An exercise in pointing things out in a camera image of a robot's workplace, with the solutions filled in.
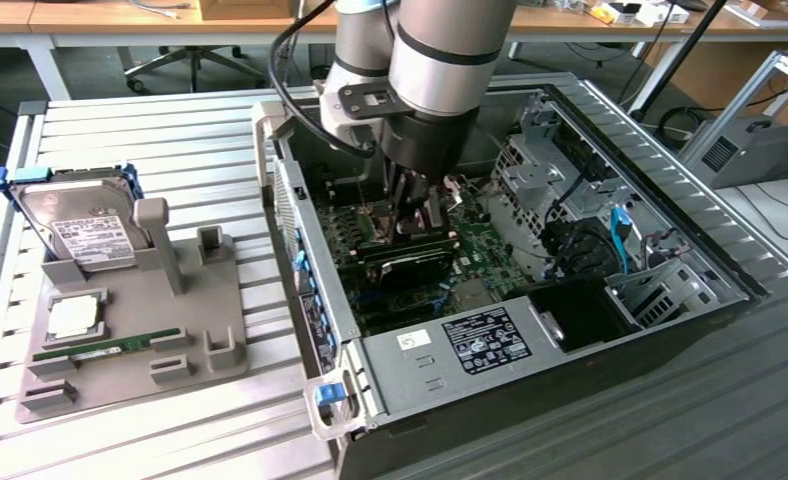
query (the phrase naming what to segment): white label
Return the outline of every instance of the white label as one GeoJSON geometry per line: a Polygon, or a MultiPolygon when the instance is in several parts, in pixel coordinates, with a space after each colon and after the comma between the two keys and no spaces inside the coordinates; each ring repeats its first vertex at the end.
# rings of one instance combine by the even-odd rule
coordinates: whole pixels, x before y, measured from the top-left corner
{"type": "Polygon", "coordinates": [[[430,341],[430,334],[426,333],[426,330],[417,330],[414,332],[404,333],[402,335],[397,336],[397,341],[400,342],[401,350],[409,350],[412,348],[420,347],[421,345],[433,343],[430,341]]]}
{"type": "Polygon", "coordinates": [[[81,265],[133,258],[133,245],[118,216],[53,222],[53,228],[81,265]]]}

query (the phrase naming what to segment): chair wheel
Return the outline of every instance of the chair wheel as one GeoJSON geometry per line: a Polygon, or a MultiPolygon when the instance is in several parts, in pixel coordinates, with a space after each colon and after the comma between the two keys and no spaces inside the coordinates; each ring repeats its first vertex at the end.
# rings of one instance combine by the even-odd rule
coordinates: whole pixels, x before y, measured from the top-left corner
{"type": "Polygon", "coordinates": [[[142,80],[137,79],[128,80],[128,88],[133,90],[134,93],[142,93],[145,91],[145,83],[142,83],[142,80]]]}

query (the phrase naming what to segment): office chair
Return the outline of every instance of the office chair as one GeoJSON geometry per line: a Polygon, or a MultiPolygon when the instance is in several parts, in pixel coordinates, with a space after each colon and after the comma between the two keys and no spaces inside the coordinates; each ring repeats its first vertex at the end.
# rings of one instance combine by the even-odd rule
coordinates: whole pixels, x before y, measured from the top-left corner
{"type": "MultiPolygon", "coordinates": [[[[218,63],[225,67],[229,67],[232,70],[237,70],[241,73],[257,77],[258,82],[256,84],[256,87],[262,87],[266,83],[266,75],[254,68],[252,68],[249,65],[244,65],[242,63],[236,62],[234,60],[225,58],[224,56],[214,53],[214,50],[217,50],[218,48],[226,48],[226,46],[222,45],[212,47],[181,47],[178,50],[174,51],[172,51],[169,47],[160,47],[160,57],[125,72],[125,78],[128,78],[128,88],[130,88],[130,90],[133,90],[136,93],[144,93],[145,83],[142,83],[142,80],[137,79],[137,76],[157,70],[164,65],[180,62],[186,58],[190,59],[192,93],[196,93],[198,91],[198,71],[202,69],[202,59],[210,60],[212,62],[218,63]]],[[[240,46],[237,45],[232,47],[232,56],[234,58],[246,58],[240,49],[240,46]]]]}

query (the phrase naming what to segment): gray plastic stand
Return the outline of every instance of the gray plastic stand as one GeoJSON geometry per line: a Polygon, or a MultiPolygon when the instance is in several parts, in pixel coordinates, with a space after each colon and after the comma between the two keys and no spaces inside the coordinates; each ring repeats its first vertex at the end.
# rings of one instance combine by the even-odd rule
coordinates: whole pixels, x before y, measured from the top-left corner
{"type": "Polygon", "coordinates": [[[232,237],[222,234],[220,227],[202,227],[197,238],[170,242],[169,208],[162,198],[137,201],[134,220],[154,243],[153,248],[134,252],[137,268],[86,276],[74,261],[46,262],[42,266],[47,278],[15,413],[21,423],[249,370],[232,237]],[[53,302],[79,295],[99,298],[101,314],[93,331],[49,340],[53,302]],[[89,349],[93,343],[168,329],[180,333],[150,340],[150,345],[133,352],[113,351],[101,358],[82,360],[70,355],[34,360],[41,353],[89,349]]]}

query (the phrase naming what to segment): motherboard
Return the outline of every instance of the motherboard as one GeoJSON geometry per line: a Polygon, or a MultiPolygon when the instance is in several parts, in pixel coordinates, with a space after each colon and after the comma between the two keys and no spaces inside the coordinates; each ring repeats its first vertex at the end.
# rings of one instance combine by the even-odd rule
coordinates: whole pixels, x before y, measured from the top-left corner
{"type": "Polygon", "coordinates": [[[465,184],[456,198],[444,196],[442,207],[456,232],[454,239],[445,239],[445,254],[453,256],[453,261],[450,257],[441,261],[449,270],[441,280],[432,282],[418,272],[406,288],[394,289],[374,281],[370,262],[357,259],[364,247],[384,246],[388,242],[388,200],[341,206],[317,203],[353,313],[368,334],[481,308],[530,283],[510,255],[513,246],[505,244],[492,225],[484,201],[480,192],[465,188],[465,184]]]}

